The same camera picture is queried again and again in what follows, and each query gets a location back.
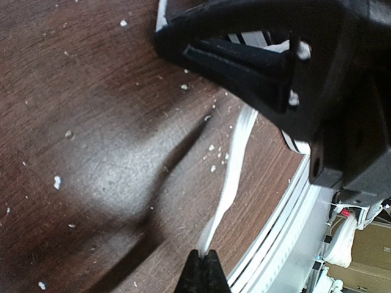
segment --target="dark wood surface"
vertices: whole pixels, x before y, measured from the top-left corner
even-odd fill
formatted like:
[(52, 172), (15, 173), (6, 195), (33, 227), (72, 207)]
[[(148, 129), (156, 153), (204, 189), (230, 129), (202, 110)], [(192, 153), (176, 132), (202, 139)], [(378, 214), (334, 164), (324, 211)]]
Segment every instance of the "dark wood surface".
[[(157, 58), (157, 4), (0, 3), (0, 292), (173, 291), (242, 104)], [(226, 273), (300, 159), (259, 116), (212, 244)]]

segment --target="white plastic piece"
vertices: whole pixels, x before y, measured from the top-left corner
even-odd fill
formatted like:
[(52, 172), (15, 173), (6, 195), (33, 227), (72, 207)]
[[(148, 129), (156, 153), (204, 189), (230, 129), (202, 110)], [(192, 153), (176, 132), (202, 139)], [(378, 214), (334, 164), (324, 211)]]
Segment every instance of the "white plastic piece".
[(55, 189), (57, 189), (57, 190), (60, 190), (60, 188), (61, 188), (61, 182), (62, 182), (61, 177), (60, 177), (60, 176), (55, 176), (55, 177), (54, 177), (54, 184), (53, 184), (53, 187), (54, 187)]
[(167, 0), (160, 0), (158, 7), (158, 17), (156, 19), (156, 31), (160, 31), (167, 25), (166, 19)]
[(258, 112), (248, 105), (245, 105), (240, 112), (230, 145), (230, 153), (233, 155), (231, 160), (228, 161), (227, 173), (220, 201), (216, 212), (204, 227), (197, 244), (197, 249), (201, 257), (204, 257), (208, 252), (214, 233), (216, 232), (224, 213), (230, 208), (235, 200), (247, 141), (249, 140), (257, 115)]
[(41, 290), (46, 290), (46, 285), (44, 282), (38, 282), (38, 286), (41, 288)]
[(343, 222), (331, 240), (323, 259), (331, 264), (347, 268), (352, 261), (352, 246), (357, 228), (355, 213)]

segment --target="white debris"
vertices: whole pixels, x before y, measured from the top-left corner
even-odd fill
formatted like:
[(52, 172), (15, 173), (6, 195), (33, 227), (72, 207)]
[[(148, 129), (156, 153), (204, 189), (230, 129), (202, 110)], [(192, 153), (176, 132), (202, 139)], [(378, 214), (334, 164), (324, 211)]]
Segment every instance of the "white debris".
[(39, 286), (39, 288), (41, 288), (42, 290), (46, 290), (46, 285), (45, 285), (44, 282), (39, 282), (39, 283), (38, 283), (38, 286)]
[(72, 137), (73, 137), (73, 131), (68, 130), (68, 131), (65, 133), (64, 136), (65, 136), (66, 139), (72, 139)]
[(57, 189), (57, 190), (60, 190), (61, 182), (62, 182), (61, 177), (56, 175), (56, 176), (54, 177), (54, 184), (53, 184), (53, 187), (54, 187), (55, 189)]
[(291, 90), (288, 102), (292, 107), (298, 106), (300, 104), (299, 95)]

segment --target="screw hole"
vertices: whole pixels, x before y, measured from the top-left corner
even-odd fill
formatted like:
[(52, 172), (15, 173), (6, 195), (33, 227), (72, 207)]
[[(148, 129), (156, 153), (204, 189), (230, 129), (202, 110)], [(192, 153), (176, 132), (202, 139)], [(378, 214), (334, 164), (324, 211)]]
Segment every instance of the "screw hole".
[(319, 168), (320, 168), (320, 158), (317, 158), (315, 160), (314, 165), (313, 165), (313, 170), (312, 170), (313, 177), (317, 177), (318, 176)]

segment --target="white cable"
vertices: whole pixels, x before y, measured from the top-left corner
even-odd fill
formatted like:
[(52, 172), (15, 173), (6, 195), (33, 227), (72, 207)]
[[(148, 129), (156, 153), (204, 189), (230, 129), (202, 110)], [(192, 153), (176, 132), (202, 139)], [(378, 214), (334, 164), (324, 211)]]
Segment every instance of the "white cable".
[(231, 156), (228, 161), (227, 173), (225, 175), (225, 182), (221, 192), (220, 202), (217, 206), (216, 212), (204, 227), (197, 244), (197, 249), (202, 258), (209, 250), (214, 233), (216, 232), (224, 213), (230, 208), (235, 200), (247, 141), (249, 140), (257, 115), (258, 112), (248, 105), (244, 105), (239, 114), (238, 122), (236, 123), (231, 140)]

